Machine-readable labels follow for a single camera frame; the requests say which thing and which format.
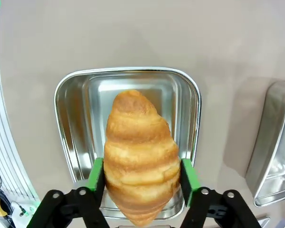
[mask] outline croissant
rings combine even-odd
[[[168,123],[140,92],[124,91],[114,99],[106,137],[108,193],[134,225],[146,226],[179,188],[179,149]]]

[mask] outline bread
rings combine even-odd
[[[150,224],[179,187],[178,146],[168,123],[140,92],[117,95],[106,127],[109,195],[136,226]]]

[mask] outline bolt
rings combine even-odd
[[[82,189],[79,191],[79,195],[84,196],[86,194],[86,190]]]
[[[60,194],[59,194],[58,192],[56,192],[56,193],[53,194],[53,198],[54,198],[54,199],[58,198],[59,196],[60,196]]]
[[[233,197],[234,197],[234,194],[233,194],[232,192],[228,192],[227,196],[228,196],[229,198],[233,198]]]
[[[203,190],[201,191],[201,193],[204,194],[204,195],[208,195],[208,194],[209,194],[209,191],[208,191],[207,189],[203,189]]]

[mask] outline rectangular metal container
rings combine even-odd
[[[246,181],[257,207],[285,199],[285,82],[267,91]]]
[[[128,89],[142,92],[169,124],[180,158],[195,160],[201,97],[187,74],[165,67],[121,67],[78,71],[67,75],[55,92],[61,142],[74,182],[88,178],[94,160],[104,155],[105,129],[116,95]],[[181,191],[156,220],[171,219],[184,209]],[[107,218],[125,216],[104,192],[101,211]]]

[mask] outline green gripper pad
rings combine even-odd
[[[191,160],[183,158],[180,163],[180,186],[186,207],[190,207],[194,191],[201,187]]]
[[[89,188],[95,198],[96,202],[99,204],[101,203],[103,193],[105,190],[105,172],[104,172],[104,159],[103,158],[96,158],[91,169],[89,179],[87,181],[86,187]]]

